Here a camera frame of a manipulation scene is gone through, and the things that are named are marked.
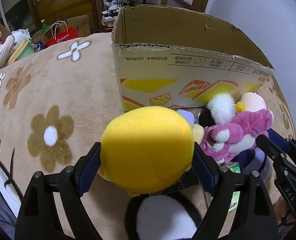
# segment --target green bottle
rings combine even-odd
[[[42,23],[41,29],[43,33],[45,33],[48,30],[48,25],[45,23],[45,20],[42,20],[41,23]]]

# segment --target bag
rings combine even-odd
[[[52,33],[52,38],[49,39],[48,41],[46,41],[46,45],[47,47],[51,46],[51,45],[54,45],[54,44],[57,44],[57,43],[60,43],[62,41],[68,41],[68,40],[72,40],[74,38],[78,38],[78,32],[77,32],[77,29],[76,28],[72,28],[72,27],[67,27],[67,24],[65,23],[66,27],[67,27],[67,30],[65,31],[62,31],[58,34],[56,34],[56,29],[57,29],[57,25],[61,25],[63,27],[63,25],[61,23],[54,23],[52,26],[51,26],[51,33]],[[55,35],[52,31],[52,27],[56,25],[55,27]]]

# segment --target bed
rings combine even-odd
[[[295,137],[287,102],[273,76],[258,94],[274,113],[272,128],[285,138]],[[11,211],[5,215],[12,218],[8,225],[16,222],[35,171],[50,174],[74,165],[123,113],[108,33],[53,45],[1,69],[0,192]],[[272,171],[266,182],[273,203],[280,195],[274,177]],[[58,194],[55,200],[64,232],[73,236]],[[187,239],[207,211],[200,186],[170,198],[143,198],[138,204],[98,175],[81,200],[99,234],[109,240]],[[176,223],[169,217],[176,217]],[[222,235],[232,219],[233,212]]]

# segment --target open cardboard box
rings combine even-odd
[[[240,29],[187,9],[124,7],[112,42],[126,111],[204,106],[224,92],[239,99],[273,73],[266,56]]]
[[[4,42],[6,38],[11,35],[10,31],[8,31],[1,23],[0,23],[0,31],[1,31],[1,38],[0,41]]]
[[[69,18],[65,21],[68,27],[77,28],[79,37],[87,37],[91,35],[90,27],[89,27],[89,17],[88,15],[77,16],[74,18]],[[65,31],[67,27],[64,23],[62,23],[63,27],[58,25],[56,28],[56,33]],[[41,41],[43,44],[46,44],[46,41],[52,38],[51,29],[49,29],[46,33],[43,33],[42,30],[37,31],[32,37],[32,42],[36,43],[37,41]]]

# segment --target pink plush toy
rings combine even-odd
[[[241,112],[230,123],[209,127],[200,147],[217,163],[227,163],[240,152],[254,149],[256,138],[260,134],[268,136],[272,122],[273,113],[267,109]]]

